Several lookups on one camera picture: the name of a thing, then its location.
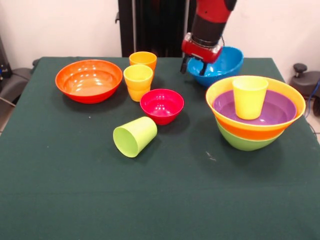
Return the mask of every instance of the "lime green cup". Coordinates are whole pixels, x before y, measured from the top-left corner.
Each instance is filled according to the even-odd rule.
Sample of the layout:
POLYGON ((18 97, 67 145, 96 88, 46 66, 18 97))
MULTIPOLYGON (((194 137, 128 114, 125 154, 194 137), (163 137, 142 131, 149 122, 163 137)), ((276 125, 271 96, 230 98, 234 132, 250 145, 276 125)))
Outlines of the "lime green cup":
POLYGON ((143 116, 113 131, 113 141, 118 150, 128 158, 135 158, 157 135, 155 122, 143 116))

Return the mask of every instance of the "red bowl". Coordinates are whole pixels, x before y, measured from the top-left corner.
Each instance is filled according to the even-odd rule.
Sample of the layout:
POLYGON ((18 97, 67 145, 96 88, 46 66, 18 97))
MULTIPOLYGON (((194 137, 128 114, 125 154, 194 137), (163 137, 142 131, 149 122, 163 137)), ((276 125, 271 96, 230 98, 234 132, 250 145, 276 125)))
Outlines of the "red bowl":
POLYGON ((154 89, 140 100, 142 110, 158 125, 171 123, 184 108, 184 98, 170 89, 154 89))
POLYGON ((117 65, 90 59, 65 66, 56 75, 55 85, 74 101, 96 104, 115 93, 122 77, 122 70, 117 65))

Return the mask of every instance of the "black knob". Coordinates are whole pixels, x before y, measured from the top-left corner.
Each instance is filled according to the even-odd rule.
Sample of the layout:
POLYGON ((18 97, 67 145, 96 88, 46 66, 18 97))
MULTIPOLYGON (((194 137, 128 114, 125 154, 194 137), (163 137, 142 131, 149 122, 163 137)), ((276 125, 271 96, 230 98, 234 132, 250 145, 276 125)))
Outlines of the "black knob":
POLYGON ((119 12, 116 13, 116 16, 115 16, 115 23, 117 23, 118 21, 120 21, 120 17, 119 17, 119 12))
POLYGON ((293 68, 295 70, 296 73, 298 74, 302 74, 303 72, 307 71, 307 66, 303 63, 296 63, 295 65, 293 65, 293 68))

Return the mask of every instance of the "bowl rim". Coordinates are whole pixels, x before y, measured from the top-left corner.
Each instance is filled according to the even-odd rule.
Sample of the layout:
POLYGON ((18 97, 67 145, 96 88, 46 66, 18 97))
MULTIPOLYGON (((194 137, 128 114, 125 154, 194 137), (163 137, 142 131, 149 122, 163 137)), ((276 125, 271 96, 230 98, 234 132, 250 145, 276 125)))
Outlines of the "bowl rim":
POLYGON ((240 136, 237 136, 235 134, 233 134, 232 132, 229 132, 227 129, 224 128, 224 126, 222 126, 220 124, 220 122, 215 119, 216 121, 216 124, 219 125, 223 130, 225 130, 228 134, 230 134, 232 137, 235 137, 237 139, 240 139, 240 140, 244 140, 244 141, 249 141, 249 142, 255 142, 255 143, 264 143, 264 142, 268 142, 268 141, 271 141, 271 140, 275 140, 277 139, 278 137, 280 137, 281 134, 284 133, 285 130, 283 130, 282 132, 280 132, 278 135, 274 136, 274 137, 271 137, 271 138, 268 138, 268 139, 264 139, 264 140, 254 140, 254 139, 248 139, 248 138, 243 138, 243 137, 240 137, 240 136))
POLYGON ((113 89, 116 89, 116 88, 121 84, 123 77, 124 77, 124 76, 123 76, 123 72, 122 72, 121 68, 118 67, 118 66, 117 66, 116 64, 114 64, 113 62, 110 62, 110 61, 107 61, 107 60, 102 60, 102 59, 84 59, 84 60, 80 60, 80 61, 74 61, 74 62, 72 62, 72 63, 70 63, 70 64, 68 64, 68 65, 65 65, 63 68, 61 68, 60 71, 55 75, 55 80, 54 80, 54 82, 55 82, 56 87, 57 87, 62 93, 66 94, 66 95, 70 95, 70 96, 75 96, 75 97, 80 97, 80 98, 86 98, 86 97, 100 96, 100 95, 103 95, 103 94, 105 94, 105 93, 108 93, 109 91, 111 91, 111 90, 113 90, 113 89), (73 66, 73 65, 76 65, 76 64, 79 64, 79 63, 85 63, 85 62, 102 62, 102 63, 107 63, 107 64, 110 64, 110 65, 113 65, 117 70, 119 70, 119 72, 121 73, 121 75, 120 75, 121 77, 119 77, 119 80, 118 80, 117 84, 116 84, 113 88, 111 88, 111 89, 109 89, 108 91, 105 91, 105 92, 103 92, 103 93, 94 94, 94 95, 73 95, 73 94, 71 94, 71 93, 63 90, 62 88, 60 88, 59 85, 58 85, 58 76, 61 74, 61 72, 62 72, 63 70, 65 70, 65 69, 73 66))
POLYGON ((236 48, 234 46, 223 46, 223 48, 228 48, 228 49, 235 49, 237 50, 238 52, 241 53, 241 60, 238 62, 238 64, 231 68, 230 70, 228 70, 226 73, 224 74, 219 74, 219 75, 215 75, 215 76, 200 76, 199 74, 193 74, 191 71, 189 71, 189 62, 190 61, 193 61, 193 60, 196 60, 195 58, 191 58, 189 61, 188 61, 188 64, 187 64, 187 71, 188 73, 190 73, 191 75, 195 76, 195 77, 201 77, 201 78, 215 78, 215 77, 219 77, 219 76, 223 76, 223 75, 226 75, 227 73, 230 73, 230 72, 233 72, 235 69, 239 68, 239 66, 241 66, 243 63, 244 63, 244 59, 245 59, 245 56, 244 56, 244 53, 239 49, 239 48, 236 48))
POLYGON ((251 130, 260 129, 261 131, 266 131, 265 129, 268 129, 268 128, 272 128, 272 129, 275 129, 275 128, 276 128, 276 129, 277 129, 277 128, 281 128, 281 127, 286 127, 286 126, 292 124, 293 122, 295 122, 296 120, 298 120, 298 119, 304 114, 304 112, 305 112, 305 110, 306 110, 306 102, 305 102, 305 99, 303 98, 303 96, 302 96, 295 88, 293 88, 292 86, 290 86, 290 85, 288 85, 287 83, 282 82, 282 81, 280 81, 280 80, 277 80, 277 79, 274 79, 274 78, 271 78, 271 77, 266 77, 266 76, 259 76, 259 75, 230 76, 230 77, 226 77, 226 78, 224 78, 224 79, 222 79, 222 80, 219 80, 219 81, 213 83, 213 84, 206 90, 206 92, 205 92, 205 100, 206 100, 206 103, 207 103, 207 104, 209 105, 209 107, 211 108, 211 110, 213 111, 214 115, 219 116, 221 119, 226 119, 227 121, 229 121, 229 122, 231 122, 231 123, 233 123, 233 124, 244 126, 244 127, 246 127, 246 129, 254 128, 254 129, 251 129, 251 130), (218 96, 217 96, 215 99, 213 99, 213 103, 210 104, 210 102, 209 102, 209 97, 208 97, 209 91, 211 90, 211 88, 213 87, 214 84, 219 83, 219 82, 221 82, 221 81, 229 80, 229 79, 231 79, 231 78, 237 78, 237 77, 238 77, 238 78, 239 78, 239 77, 240 77, 240 78, 244 78, 244 77, 266 78, 266 79, 268 79, 268 81, 276 81, 276 82, 279 83, 279 84, 286 85, 286 86, 290 87, 291 90, 294 91, 295 93, 297 93, 297 94, 300 96, 300 98, 303 100, 303 101, 301 101, 301 102, 303 102, 303 108, 302 108, 301 113, 300 113, 300 114, 296 114, 296 116, 295 116, 293 119, 291 119, 290 121, 286 121, 286 122, 278 123, 278 124, 272 124, 272 125, 255 125, 255 124, 248 124, 248 123, 243 123, 243 122, 235 121, 235 120, 233 120, 233 119, 230 119, 230 118, 222 115, 222 114, 219 113, 217 110, 215 110, 215 108, 213 107, 213 103, 215 102, 215 100, 216 100, 216 98, 217 98, 218 96))
MULTIPOLYGON (((212 103, 212 107, 215 108, 214 106, 215 106, 215 102, 216 102, 217 98, 219 98, 221 95, 226 94, 226 93, 231 92, 231 91, 233 91, 233 90, 231 89, 231 90, 225 91, 225 92, 221 93, 220 95, 218 95, 218 96, 214 99, 214 101, 213 101, 213 103, 212 103)), ((283 95, 282 93, 277 92, 277 91, 274 91, 274 90, 267 89, 266 91, 267 91, 267 92, 272 92, 272 93, 281 95, 282 97, 286 98, 286 99, 293 105, 293 107, 294 107, 294 116, 293 116, 290 120, 294 119, 294 118, 297 116, 297 113, 298 113, 297 106, 295 105, 295 103, 294 103, 290 98, 288 98, 287 96, 283 95)))
POLYGON ((156 88, 156 89, 152 89, 152 90, 146 92, 146 93, 141 97, 141 99, 140 99, 140 107, 142 108, 142 110, 143 110, 146 114, 148 114, 148 115, 150 115, 150 116, 153 116, 153 117, 156 117, 156 118, 165 118, 165 117, 171 117, 171 116, 177 115, 177 114, 179 114, 179 113, 184 109, 184 106, 185 106, 185 99, 184 99, 184 97, 183 97, 180 93, 178 93, 178 92, 176 92, 176 91, 174 91, 174 90, 168 89, 168 88, 156 88), (159 116, 159 115, 155 115, 155 114, 152 114, 152 113, 150 113, 150 112, 147 112, 146 109, 144 108, 143 104, 142 104, 142 102, 143 102, 142 100, 143 100, 144 97, 145 97, 146 95, 148 95, 149 93, 151 93, 151 92, 158 92, 158 91, 172 92, 172 93, 176 94, 177 96, 179 96, 180 99, 182 100, 182 106, 181 106, 181 108, 179 109, 179 111, 177 111, 176 113, 167 115, 167 116, 159 116))

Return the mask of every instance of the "plastic cup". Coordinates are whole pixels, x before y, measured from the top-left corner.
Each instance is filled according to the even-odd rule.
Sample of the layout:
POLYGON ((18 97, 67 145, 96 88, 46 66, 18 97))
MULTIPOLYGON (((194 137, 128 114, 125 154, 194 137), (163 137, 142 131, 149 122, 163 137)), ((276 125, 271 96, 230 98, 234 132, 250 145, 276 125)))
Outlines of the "plastic cup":
POLYGON ((150 91, 153 74, 149 66, 142 64, 128 66, 123 71, 125 84, 133 101, 140 102, 142 96, 150 91))
POLYGON ((157 135, 155 122, 143 116, 113 131, 113 141, 118 150, 129 158, 136 157, 157 135))
POLYGON ((152 69, 153 72, 156 70, 157 56, 152 52, 148 51, 137 51, 129 56, 130 65, 143 64, 147 65, 152 69))
POLYGON ((245 120, 260 116, 268 88, 264 78, 238 78, 232 82, 236 115, 245 120))

